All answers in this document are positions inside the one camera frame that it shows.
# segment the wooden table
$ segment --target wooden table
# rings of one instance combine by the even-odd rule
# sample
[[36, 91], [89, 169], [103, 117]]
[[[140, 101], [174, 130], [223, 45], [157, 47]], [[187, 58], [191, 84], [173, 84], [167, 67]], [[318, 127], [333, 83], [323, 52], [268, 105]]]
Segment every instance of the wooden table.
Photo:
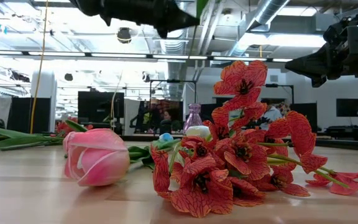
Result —
[[[328, 156], [332, 169], [358, 170], [358, 151], [318, 147], [315, 152]], [[86, 188], [63, 176], [64, 163], [60, 147], [0, 152], [0, 224], [358, 223], [358, 193], [340, 196], [307, 187], [311, 197], [299, 198], [273, 192], [264, 205], [235, 206], [230, 215], [197, 219], [156, 196], [149, 169], [134, 169], [116, 185]], [[297, 184], [311, 178], [300, 168], [295, 172]]]

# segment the pink glass bottle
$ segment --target pink glass bottle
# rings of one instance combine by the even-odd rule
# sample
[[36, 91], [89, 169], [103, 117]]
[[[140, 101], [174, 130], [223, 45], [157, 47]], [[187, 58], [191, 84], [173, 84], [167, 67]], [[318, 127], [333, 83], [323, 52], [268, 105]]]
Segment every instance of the pink glass bottle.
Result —
[[197, 103], [189, 104], [189, 112], [190, 115], [187, 118], [185, 125], [183, 126], [183, 133], [186, 133], [189, 127], [203, 125], [203, 121], [200, 117], [201, 105]]

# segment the tulip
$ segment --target tulip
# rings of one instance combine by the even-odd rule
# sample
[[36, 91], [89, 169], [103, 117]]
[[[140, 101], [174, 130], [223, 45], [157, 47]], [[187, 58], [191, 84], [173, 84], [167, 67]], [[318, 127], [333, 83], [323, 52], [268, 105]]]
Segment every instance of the tulip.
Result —
[[70, 132], [63, 140], [68, 154], [65, 175], [80, 186], [104, 186], [123, 178], [129, 167], [124, 141], [110, 129]]

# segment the red flower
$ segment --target red flower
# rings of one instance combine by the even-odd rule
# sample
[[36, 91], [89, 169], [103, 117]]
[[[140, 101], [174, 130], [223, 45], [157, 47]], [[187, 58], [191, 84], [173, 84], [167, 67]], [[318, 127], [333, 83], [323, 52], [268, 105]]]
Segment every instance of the red flower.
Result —
[[[333, 183], [333, 185], [329, 188], [329, 191], [331, 193], [339, 195], [350, 195], [358, 191], [358, 181], [354, 181], [354, 179], [358, 178], [358, 173], [337, 172], [335, 174], [330, 174], [330, 176], [349, 186], [349, 188], [347, 189], [345, 187]], [[331, 182], [330, 180], [327, 180], [318, 174], [315, 174], [313, 177], [315, 178], [315, 180], [306, 180], [306, 183], [315, 186], [324, 186]]]
[[309, 121], [295, 111], [287, 114], [287, 122], [291, 133], [294, 151], [308, 174], [327, 163], [327, 157], [312, 154], [316, 143], [316, 134], [311, 132]]
[[232, 129], [240, 129], [247, 125], [250, 121], [259, 119], [266, 112], [266, 104], [255, 102], [248, 107], [242, 109], [240, 119], [236, 120], [231, 126]]
[[179, 212], [205, 217], [209, 212], [231, 213], [233, 189], [228, 170], [218, 170], [212, 156], [191, 162], [185, 160], [180, 188], [172, 192], [171, 203]]
[[250, 106], [255, 103], [265, 84], [267, 66], [261, 61], [253, 61], [247, 66], [244, 62], [236, 61], [223, 69], [222, 81], [214, 86], [217, 95], [235, 95], [223, 107], [229, 111]]
[[255, 138], [250, 138], [249, 134], [244, 132], [233, 139], [222, 140], [217, 143], [216, 150], [218, 155], [224, 150], [225, 160], [241, 174], [248, 175], [251, 180], [259, 180], [270, 172], [267, 148], [256, 145]]
[[265, 193], [260, 192], [252, 184], [235, 177], [228, 177], [233, 186], [233, 203], [243, 207], [253, 207], [263, 204]]
[[170, 181], [169, 181], [169, 168], [168, 168], [168, 153], [163, 150], [158, 150], [158, 148], [151, 145], [151, 155], [155, 163], [155, 169], [153, 171], [153, 184], [154, 190], [156, 193], [170, 200], [171, 191], [168, 190]]
[[229, 137], [229, 111], [223, 107], [216, 108], [212, 112], [212, 119], [214, 123], [210, 121], [204, 121], [204, 125], [209, 127], [209, 131], [212, 135], [213, 142], [222, 140]]
[[304, 187], [293, 184], [291, 170], [295, 168], [294, 164], [288, 163], [280, 166], [272, 166], [273, 175], [267, 174], [260, 180], [251, 181], [261, 191], [281, 190], [282, 192], [299, 197], [310, 196], [308, 190]]

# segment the black equipment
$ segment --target black equipment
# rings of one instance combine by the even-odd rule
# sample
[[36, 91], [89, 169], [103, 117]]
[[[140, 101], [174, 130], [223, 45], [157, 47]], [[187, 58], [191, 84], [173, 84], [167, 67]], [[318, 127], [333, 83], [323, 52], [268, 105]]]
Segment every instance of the black equipment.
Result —
[[358, 99], [336, 99], [336, 116], [358, 117]]
[[[103, 122], [110, 115], [111, 100], [114, 93], [97, 91], [78, 92], [78, 118], [87, 118], [89, 122]], [[114, 97], [114, 117], [124, 117], [124, 93]]]
[[313, 87], [342, 75], [358, 78], [358, 15], [331, 25], [323, 38], [326, 43], [316, 53], [289, 61], [285, 68], [311, 78]]
[[173, 0], [70, 0], [87, 16], [100, 15], [107, 26], [111, 18], [148, 24], [161, 38], [168, 32], [200, 24], [200, 20], [183, 12]]

